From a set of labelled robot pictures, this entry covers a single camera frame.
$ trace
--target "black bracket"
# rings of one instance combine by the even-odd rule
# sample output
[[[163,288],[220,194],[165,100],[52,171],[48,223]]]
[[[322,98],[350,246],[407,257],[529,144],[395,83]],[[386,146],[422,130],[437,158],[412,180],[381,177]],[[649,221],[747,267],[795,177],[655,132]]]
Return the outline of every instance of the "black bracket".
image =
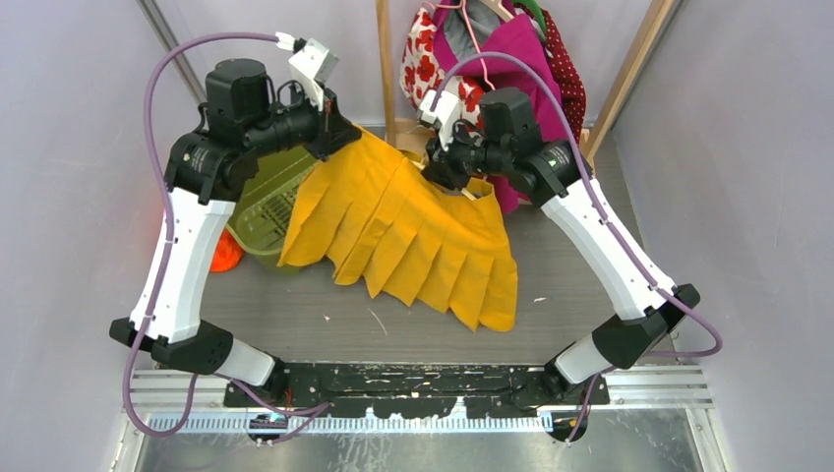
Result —
[[[364,418],[369,408],[378,418],[442,418],[458,397],[467,418],[521,418],[536,416],[543,406],[578,405],[584,399],[582,385],[553,395],[541,366],[286,363],[284,372],[291,407],[326,402],[334,418]],[[610,402],[607,386],[601,386],[591,392],[591,404]],[[226,390],[223,405],[256,406],[239,388]]]

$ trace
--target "cable clip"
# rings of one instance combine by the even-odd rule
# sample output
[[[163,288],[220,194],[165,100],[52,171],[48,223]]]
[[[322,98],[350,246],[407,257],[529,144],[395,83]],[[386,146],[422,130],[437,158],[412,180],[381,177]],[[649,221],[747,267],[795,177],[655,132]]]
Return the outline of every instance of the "cable clip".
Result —
[[[292,52],[293,44],[295,44],[295,37],[281,31],[276,31],[275,36],[278,37],[278,41],[275,43],[275,45],[278,46],[278,49]]]

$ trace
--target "red polka dot garment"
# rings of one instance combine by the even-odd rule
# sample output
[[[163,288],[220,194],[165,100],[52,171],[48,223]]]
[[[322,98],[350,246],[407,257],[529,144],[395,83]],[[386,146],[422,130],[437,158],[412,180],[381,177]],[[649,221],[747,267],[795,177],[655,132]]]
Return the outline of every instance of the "red polka dot garment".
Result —
[[[528,17],[533,18],[530,11],[523,5],[515,4],[515,6],[523,9]],[[545,31],[546,47],[551,53],[551,57],[548,57],[550,72],[553,74],[553,80],[556,81],[562,91],[562,108],[565,110],[570,132],[579,141],[582,123],[585,121],[587,100],[585,86],[582,84],[570,56],[567,55],[567,49],[562,42],[562,36],[559,34],[553,18],[547,10],[542,10],[542,14],[545,17],[545,25],[547,25],[547,31]]]

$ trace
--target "yellow skirt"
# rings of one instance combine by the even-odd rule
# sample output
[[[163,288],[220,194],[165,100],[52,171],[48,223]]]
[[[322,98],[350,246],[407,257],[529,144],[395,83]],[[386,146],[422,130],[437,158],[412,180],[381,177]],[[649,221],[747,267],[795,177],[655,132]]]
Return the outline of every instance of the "yellow skirt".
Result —
[[[301,184],[279,266],[327,256],[336,284],[365,277],[411,306],[451,309],[470,329],[510,330],[518,272],[493,188],[478,179],[471,201],[420,175],[400,151],[363,130]]]

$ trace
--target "silver metal frame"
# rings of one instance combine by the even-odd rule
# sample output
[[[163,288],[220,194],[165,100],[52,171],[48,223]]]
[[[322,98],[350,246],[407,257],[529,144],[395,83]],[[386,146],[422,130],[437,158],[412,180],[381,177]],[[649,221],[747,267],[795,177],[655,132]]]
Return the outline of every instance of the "silver metal frame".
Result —
[[[155,429],[173,426],[182,414],[190,374],[167,370],[144,370],[134,373],[132,397],[138,411]],[[721,434],[714,417],[712,397],[698,366],[638,366],[628,371],[615,371],[604,376],[611,404],[596,405],[594,410],[659,410],[680,409],[686,412],[698,456],[707,472],[726,472],[727,458],[721,447]],[[200,377],[195,389],[192,415],[181,434],[240,434],[248,421],[265,408],[226,408],[223,396],[228,382],[216,377]],[[304,434],[333,433],[470,433],[530,432],[552,427],[553,411],[576,411],[572,405],[553,405],[539,409],[539,416],[517,420],[467,420],[465,407],[458,402],[443,419],[378,420],[366,418],[319,418]],[[134,472],[140,459],[145,436],[123,415],[125,427],[114,454],[113,472]],[[294,429],[302,419],[291,418],[287,425]],[[259,430],[260,433],[282,433],[286,430]]]

